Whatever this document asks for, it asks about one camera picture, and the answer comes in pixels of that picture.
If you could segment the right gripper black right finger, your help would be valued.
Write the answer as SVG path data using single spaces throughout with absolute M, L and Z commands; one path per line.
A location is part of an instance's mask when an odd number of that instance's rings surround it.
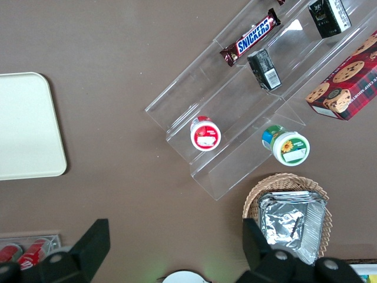
M 315 269 L 291 252 L 273 249 L 256 221 L 243 219 L 243 251 L 249 265 L 239 282 L 316 282 Z

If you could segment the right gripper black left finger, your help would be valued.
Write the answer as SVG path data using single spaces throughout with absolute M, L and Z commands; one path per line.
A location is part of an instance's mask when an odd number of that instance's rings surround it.
M 21 272 L 21 282 L 91 282 L 110 250 L 108 219 L 97 219 L 68 252 Z

